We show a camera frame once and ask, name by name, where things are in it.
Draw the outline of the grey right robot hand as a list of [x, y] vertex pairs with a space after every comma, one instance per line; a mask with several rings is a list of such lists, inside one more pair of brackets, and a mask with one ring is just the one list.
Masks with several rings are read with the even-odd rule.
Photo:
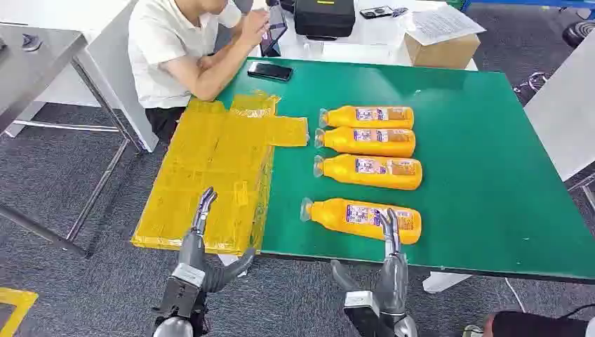
[[357, 284], [338, 260], [330, 262], [333, 279], [345, 291], [344, 313], [352, 321], [364, 319], [385, 320], [397, 324], [408, 318], [406, 294], [408, 264], [401, 249], [395, 211], [379, 214], [385, 240], [385, 258], [380, 278], [372, 291]]

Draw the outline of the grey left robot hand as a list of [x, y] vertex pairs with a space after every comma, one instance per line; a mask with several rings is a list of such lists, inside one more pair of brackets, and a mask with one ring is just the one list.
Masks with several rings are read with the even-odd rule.
[[178, 255], [179, 263], [184, 263], [205, 273], [201, 288], [207, 293], [221, 291], [229, 282], [251, 266], [256, 255], [256, 249], [250, 247], [238, 260], [224, 267], [212, 267], [205, 261], [203, 235], [206, 231], [206, 221], [211, 204], [217, 195], [213, 187], [209, 187], [201, 195], [192, 224], [182, 240]]

